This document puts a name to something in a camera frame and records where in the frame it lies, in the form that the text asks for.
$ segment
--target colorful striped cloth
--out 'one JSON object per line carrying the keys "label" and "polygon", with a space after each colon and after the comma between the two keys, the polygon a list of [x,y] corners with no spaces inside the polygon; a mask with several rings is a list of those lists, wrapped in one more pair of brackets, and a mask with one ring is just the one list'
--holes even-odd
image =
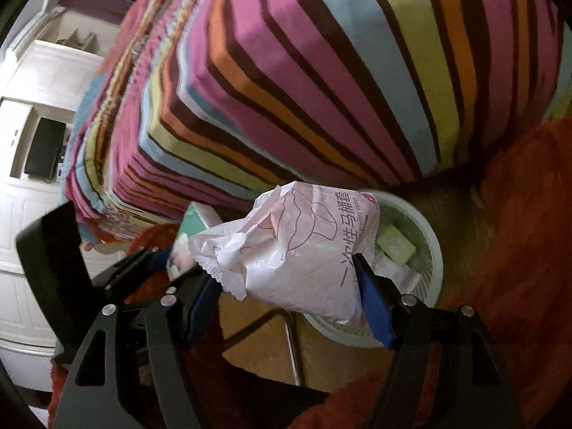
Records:
{"label": "colorful striped cloth", "polygon": [[564,116],[572,31],[551,0],[138,0],[102,71],[65,193],[129,240],[189,201],[482,158]]}

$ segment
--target metal leg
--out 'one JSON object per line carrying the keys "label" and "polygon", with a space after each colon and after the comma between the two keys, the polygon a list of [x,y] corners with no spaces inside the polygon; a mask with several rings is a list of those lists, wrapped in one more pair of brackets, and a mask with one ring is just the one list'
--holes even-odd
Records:
{"label": "metal leg", "polygon": [[284,318],[286,326],[286,338],[288,340],[288,349],[290,350],[290,361],[292,363],[292,372],[294,373],[294,384],[301,387],[305,386],[304,370],[302,369],[302,354],[300,352],[300,343],[296,333],[296,322],[293,315],[285,309],[275,308],[268,313],[262,315],[256,321],[252,322],[244,329],[231,335],[224,341],[224,350],[228,350],[236,344],[242,342],[250,334],[260,329],[264,324],[274,318],[276,315]]}

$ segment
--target mesh basket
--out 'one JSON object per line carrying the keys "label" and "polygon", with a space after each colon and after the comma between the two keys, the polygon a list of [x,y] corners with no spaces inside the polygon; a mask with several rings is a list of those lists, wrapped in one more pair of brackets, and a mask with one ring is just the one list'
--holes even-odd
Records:
{"label": "mesh basket", "polygon": [[[443,257],[439,241],[424,216],[404,199],[379,190],[363,190],[378,199],[380,230],[391,224],[416,246],[407,263],[420,274],[411,292],[429,307],[435,306],[443,282]],[[330,322],[316,315],[304,315],[326,337],[348,346],[374,348],[383,344],[374,339],[369,329]]]}

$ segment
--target metal screw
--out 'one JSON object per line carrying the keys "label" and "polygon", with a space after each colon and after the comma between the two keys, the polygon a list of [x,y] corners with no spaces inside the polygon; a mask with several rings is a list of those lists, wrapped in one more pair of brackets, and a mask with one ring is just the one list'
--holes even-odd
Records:
{"label": "metal screw", "polygon": [[101,310],[104,316],[111,316],[115,311],[117,311],[117,307],[113,303],[105,305]]}
{"label": "metal screw", "polygon": [[417,299],[413,295],[406,294],[401,297],[401,303],[405,306],[415,306],[417,304]]}
{"label": "metal screw", "polygon": [[469,305],[461,306],[461,313],[467,317],[473,317],[475,315],[475,309]]}
{"label": "metal screw", "polygon": [[163,306],[173,306],[177,302],[177,298],[175,295],[165,295],[161,299],[161,305]]}

